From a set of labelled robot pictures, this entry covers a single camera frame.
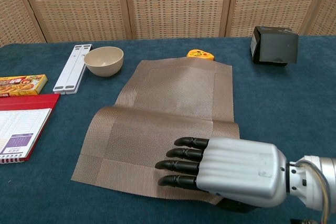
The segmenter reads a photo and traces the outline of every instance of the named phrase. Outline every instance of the blue tablecloth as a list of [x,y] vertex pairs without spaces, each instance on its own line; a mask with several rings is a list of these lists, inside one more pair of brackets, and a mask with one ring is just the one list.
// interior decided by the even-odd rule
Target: blue tablecloth
[[[93,42],[124,51],[122,70],[102,78],[86,70],[77,94],[63,95],[30,160],[0,166],[0,223],[289,223],[320,213],[288,196],[247,214],[198,201],[130,195],[70,180],[94,114],[113,105],[143,60],[185,57],[194,48],[233,66],[234,113],[241,138],[274,143],[289,161],[335,157],[336,37],[300,37],[297,64],[253,65],[249,38]],[[52,93],[75,43],[0,48],[0,76],[45,73]]]

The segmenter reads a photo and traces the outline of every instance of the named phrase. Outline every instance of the beige bowl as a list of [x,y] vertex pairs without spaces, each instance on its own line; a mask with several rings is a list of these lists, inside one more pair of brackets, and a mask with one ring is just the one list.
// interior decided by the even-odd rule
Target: beige bowl
[[122,66],[124,52],[118,47],[100,47],[88,52],[84,57],[85,65],[97,76],[112,76]]

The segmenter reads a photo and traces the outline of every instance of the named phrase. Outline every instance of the silver robotic hand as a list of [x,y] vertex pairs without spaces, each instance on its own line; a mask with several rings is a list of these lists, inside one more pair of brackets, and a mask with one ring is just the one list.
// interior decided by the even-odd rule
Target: silver robotic hand
[[183,137],[175,141],[167,157],[155,167],[184,175],[159,180],[161,186],[203,190],[256,207],[274,207],[287,193],[307,207],[323,210],[324,220],[336,212],[336,159],[305,156],[287,162],[273,144],[226,137]]

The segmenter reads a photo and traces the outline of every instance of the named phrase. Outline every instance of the red notebook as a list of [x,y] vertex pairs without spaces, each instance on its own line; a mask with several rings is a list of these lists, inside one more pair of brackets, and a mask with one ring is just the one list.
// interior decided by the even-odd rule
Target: red notebook
[[0,98],[0,164],[29,160],[59,96]]

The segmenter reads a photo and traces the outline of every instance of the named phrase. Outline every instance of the calendar page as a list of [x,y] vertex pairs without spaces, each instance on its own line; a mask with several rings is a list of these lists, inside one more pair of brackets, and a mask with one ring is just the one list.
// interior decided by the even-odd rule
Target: calendar page
[[0,111],[0,159],[28,155],[51,109]]

